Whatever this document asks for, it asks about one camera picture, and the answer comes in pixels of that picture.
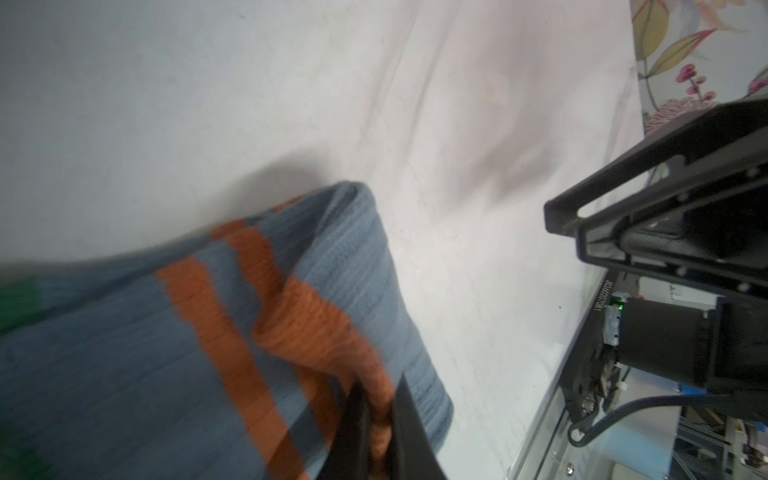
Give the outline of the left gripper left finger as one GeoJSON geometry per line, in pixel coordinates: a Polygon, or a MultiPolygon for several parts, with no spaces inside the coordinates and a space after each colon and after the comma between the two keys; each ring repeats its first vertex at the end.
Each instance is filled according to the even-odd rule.
{"type": "Polygon", "coordinates": [[[366,480],[370,475],[371,403],[359,381],[346,399],[331,449],[317,480],[366,480]]]}

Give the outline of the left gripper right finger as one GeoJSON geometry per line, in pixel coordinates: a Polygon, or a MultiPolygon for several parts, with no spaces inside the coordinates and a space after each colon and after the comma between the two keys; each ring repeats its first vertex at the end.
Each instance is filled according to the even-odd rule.
{"type": "Polygon", "coordinates": [[[392,480],[446,480],[404,376],[391,405],[392,436],[386,466],[392,480]]]}

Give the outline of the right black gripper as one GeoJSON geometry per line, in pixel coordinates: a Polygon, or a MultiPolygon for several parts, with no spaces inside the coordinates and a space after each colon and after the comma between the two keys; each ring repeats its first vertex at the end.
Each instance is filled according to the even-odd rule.
{"type": "Polygon", "coordinates": [[[684,114],[544,205],[588,264],[767,297],[767,99],[684,114]]]}

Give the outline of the blue green orange sock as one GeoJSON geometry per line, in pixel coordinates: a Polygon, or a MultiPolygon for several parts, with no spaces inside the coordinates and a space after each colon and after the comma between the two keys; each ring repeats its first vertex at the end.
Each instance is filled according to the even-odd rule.
{"type": "Polygon", "coordinates": [[[374,196],[340,182],[141,255],[1,289],[5,479],[317,479],[359,381],[390,479],[407,380],[435,456],[453,417],[374,196]]]}

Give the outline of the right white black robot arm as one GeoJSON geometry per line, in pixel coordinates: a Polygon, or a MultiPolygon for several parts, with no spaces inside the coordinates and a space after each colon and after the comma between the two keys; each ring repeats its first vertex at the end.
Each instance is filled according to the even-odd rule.
{"type": "Polygon", "coordinates": [[[767,418],[767,99],[684,114],[546,202],[546,230],[588,264],[716,296],[715,307],[631,298],[617,359],[767,418]]]}

